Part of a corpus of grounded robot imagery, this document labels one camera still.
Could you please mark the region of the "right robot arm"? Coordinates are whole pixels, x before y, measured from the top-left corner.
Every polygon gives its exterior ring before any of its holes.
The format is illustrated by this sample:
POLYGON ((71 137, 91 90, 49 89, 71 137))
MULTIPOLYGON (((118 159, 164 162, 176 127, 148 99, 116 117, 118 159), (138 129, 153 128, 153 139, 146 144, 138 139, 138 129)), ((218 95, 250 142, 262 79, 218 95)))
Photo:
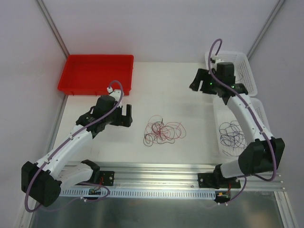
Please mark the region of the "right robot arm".
POLYGON ((282 138, 275 138, 263 125, 251 104, 246 87, 236 83, 233 63, 220 62, 216 68, 198 69, 189 88, 220 97, 236 117, 247 143, 237 160, 218 164, 213 172, 200 174, 199 182, 205 187, 220 189, 237 178, 248 176, 273 181, 285 143, 282 138))

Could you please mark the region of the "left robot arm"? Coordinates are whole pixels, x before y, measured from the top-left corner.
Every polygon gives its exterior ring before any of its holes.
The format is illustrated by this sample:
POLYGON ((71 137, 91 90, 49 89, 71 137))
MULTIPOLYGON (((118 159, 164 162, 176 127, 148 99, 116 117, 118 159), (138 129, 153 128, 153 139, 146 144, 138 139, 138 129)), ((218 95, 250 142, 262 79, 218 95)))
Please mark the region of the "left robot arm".
POLYGON ((77 184, 100 186, 100 167, 90 160, 81 161, 77 166, 64 170, 65 165, 107 125, 130 127, 132 106, 122 114, 123 92, 114 90, 98 98, 96 105, 81 115, 65 140, 35 163, 26 162, 21 168, 21 190, 25 193, 25 209, 30 209, 28 199, 40 206, 48 207, 59 197, 61 191, 77 184))

